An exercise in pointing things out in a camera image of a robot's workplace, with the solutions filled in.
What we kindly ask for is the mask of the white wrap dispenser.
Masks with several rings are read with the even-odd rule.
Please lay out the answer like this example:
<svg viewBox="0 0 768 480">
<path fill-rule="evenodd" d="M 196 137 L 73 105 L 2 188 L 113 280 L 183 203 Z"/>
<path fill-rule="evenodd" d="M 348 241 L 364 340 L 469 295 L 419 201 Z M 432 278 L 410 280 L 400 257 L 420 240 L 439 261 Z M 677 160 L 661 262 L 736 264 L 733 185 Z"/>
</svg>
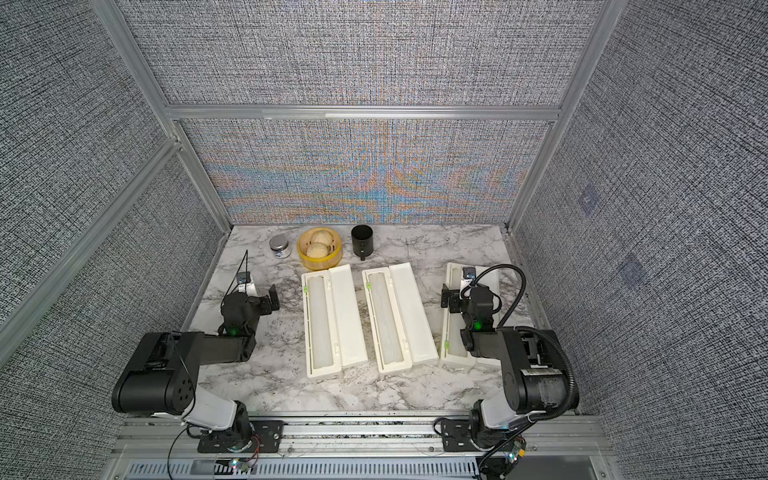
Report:
<svg viewBox="0 0 768 480">
<path fill-rule="evenodd" d="M 464 278 L 465 264 L 448 263 L 446 266 L 444 285 L 451 290 L 461 289 L 469 283 Z M 460 313 L 451 313 L 447 307 L 442 309 L 443 323 L 440 341 L 440 363 L 460 369 L 484 368 L 499 369 L 498 359 L 477 358 L 468 353 L 461 340 L 460 330 L 465 326 Z"/>
<path fill-rule="evenodd" d="M 401 362 L 388 366 L 382 362 L 381 345 L 378 339 L 369 283 L 369 276 L 378 272 L 382 272 L 386 277 L 403 355 Z M 384 377 L 409 370 L 415 365 L 437 362 L 439 355 L 412 266 L 409 263 L 402 263 L 367 269 L 362 272 L 362 279 L 379 375 Z"/>
<path fill-rule="evenodd" d="M 314 371 L 310 346 L 310 323 L 307 281 L 322 277 L 325 282 L 328 318 L 334 363 Z M 343 369 L 368 362 L 362 322 L 351 267 L 342 265 L 301 276 L 305 331 L 305 365 L 311 380 L 338 375 Z"/>
</svg>

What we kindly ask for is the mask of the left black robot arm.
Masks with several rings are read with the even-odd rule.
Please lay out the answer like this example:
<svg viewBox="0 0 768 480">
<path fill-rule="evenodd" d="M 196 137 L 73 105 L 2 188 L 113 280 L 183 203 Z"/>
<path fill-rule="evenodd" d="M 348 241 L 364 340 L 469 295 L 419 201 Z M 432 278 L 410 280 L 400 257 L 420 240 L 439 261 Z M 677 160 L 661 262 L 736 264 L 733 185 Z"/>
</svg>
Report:
<svg viewBox="0 0 768 480">
<path fill-rule="evenodd" d="M 247 362 L 256 347 L 261 317 L 280 309 L 275 285 L 253 296 L 234 289 L 220 304 L 217 333 L 199 331 L 145 334 L 112 391 L 118 413 L 175 418 L 201 430 L 201 441 L 229 451 L 249 448 L 254 432 L 244 403 L 228 400 L 198 385 L 205 365 Z"/>
</svg>

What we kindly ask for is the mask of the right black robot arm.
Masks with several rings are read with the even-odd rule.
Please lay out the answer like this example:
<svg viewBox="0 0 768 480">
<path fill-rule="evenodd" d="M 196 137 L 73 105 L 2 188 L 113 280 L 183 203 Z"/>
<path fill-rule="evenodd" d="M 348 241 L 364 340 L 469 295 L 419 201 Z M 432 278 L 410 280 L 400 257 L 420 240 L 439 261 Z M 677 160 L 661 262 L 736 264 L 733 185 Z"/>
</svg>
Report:
<svg viewBox="0 0 768 480">
<path fill-rule="evenodd" d="M 489 451 L 579 402 L 571 362 L 555 332 L 510 322 L 526 289 L 525 273 L 513 264 L 447 266 L 441 356 L 488 360 L 501 374 L 501 390 L 469 412 L 467 436 L 477 449 Z"/>
</svg>

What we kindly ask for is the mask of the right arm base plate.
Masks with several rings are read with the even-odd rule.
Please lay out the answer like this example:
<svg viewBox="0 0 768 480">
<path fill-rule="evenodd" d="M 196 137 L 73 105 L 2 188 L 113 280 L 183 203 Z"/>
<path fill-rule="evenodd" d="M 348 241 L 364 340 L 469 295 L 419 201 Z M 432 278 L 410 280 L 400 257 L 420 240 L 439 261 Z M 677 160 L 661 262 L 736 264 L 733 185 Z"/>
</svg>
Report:
<svg viewBox="0 0 768 480">
<path fill-rule="evenodd" d="M 462 419 L 438 418 L 433 429 L 440 437 L 445 452 L 481 452 L 512 437 L 509 430 L 487 429 L 481 422 Z"/>
</svg>

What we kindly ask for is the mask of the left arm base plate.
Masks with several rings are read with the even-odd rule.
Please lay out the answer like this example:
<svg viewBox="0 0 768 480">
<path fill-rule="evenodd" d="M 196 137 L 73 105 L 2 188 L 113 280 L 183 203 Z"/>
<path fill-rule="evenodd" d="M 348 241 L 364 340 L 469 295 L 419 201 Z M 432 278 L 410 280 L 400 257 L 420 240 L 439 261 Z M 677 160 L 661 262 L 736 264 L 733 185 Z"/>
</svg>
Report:
<svg viewBox="0 0 768 480">
<path fill-rule="evenodd" d="M 204 431 L 197 446 L 201 454 L 277 453 L 282 441 L 285 423 L 280 420 L 251 421 L 242 430 L 242 424 L 222 431 Z"/>
</svg>

